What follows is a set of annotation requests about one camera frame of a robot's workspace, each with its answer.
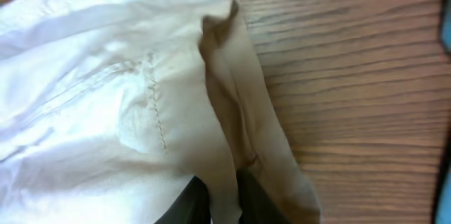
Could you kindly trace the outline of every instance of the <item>white fabric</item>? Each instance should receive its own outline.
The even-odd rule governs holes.
[[[2,7],[0,223],[152,223],[193,174],[208,187],[214,222],[236,223],[235,169],[250,161],[279,207],[285,199],[316,203],[254,54],[221,58],[252,64],[260,101],[251,104],[233,79],[241,72],[232,68],[228,77],[219,59],[206,62],[216,48],[199,51],[205,19],[224,22],[233,9],[233,0],[15,0]],[[238,130],[226,129],[230,111],[215,105],[223,97],[214,97],[206,69],[230,78],[223,87],[251,128],[240,130],[246,142],[232,140]],[[249,113],[262,118],[249,120]]]

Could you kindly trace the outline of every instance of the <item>white garment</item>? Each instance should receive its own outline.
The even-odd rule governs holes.
[[[233,0],[3,6],[0,223],[152,223],[193,175],[214,222],[236,223],[243,166],[292,220],[317,213],[236,13]]]

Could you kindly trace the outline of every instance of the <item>brown table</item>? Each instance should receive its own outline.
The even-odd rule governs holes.
[[[451,108],[440,0],[238,1],[324,223],[430,223]]]

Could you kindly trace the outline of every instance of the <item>beige fabric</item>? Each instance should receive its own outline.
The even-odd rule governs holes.
[[[242,167],[293,223],[319,222],[233,0],[0,12],[0,223],[151,223],[193,175],[214,223],[236,223]]]

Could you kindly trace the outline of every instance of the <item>stitching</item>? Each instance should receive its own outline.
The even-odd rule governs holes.
[[[155,116],[156,116],[156,121],[158,123],[158,128],[159,128],[159,132],[160,132],[160,139],[161,139],[161,142],[163,143],[163,150],[164,150],[165,155],[168,155],[168,149],[166,148],[166,142],[163,137],[163,130],[161,129],[160,116],[159,116],[158,108],[156,107],[156,80],[155,80],[154,55],[150,54],[149,56],[150,56],[149,63],[152,68],[152,70],[150,72],[150,80],[152,81],[152,86],[150,88],[152,89],[152,99],[154,101]]]

